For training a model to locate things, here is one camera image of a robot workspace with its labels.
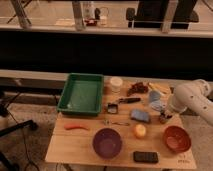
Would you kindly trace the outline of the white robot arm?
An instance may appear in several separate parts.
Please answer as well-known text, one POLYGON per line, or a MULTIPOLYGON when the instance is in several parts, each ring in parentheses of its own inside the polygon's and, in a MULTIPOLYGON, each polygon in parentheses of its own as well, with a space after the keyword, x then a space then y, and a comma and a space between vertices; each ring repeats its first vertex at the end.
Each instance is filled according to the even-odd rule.
POLYGON ((203 79, 177 85, 169 96, 165 109, 160 113, 160 122, 166 123, 175 114, 190 109, 213 126, 213 102, 207 98, 210 93, 211 86, 203 79))

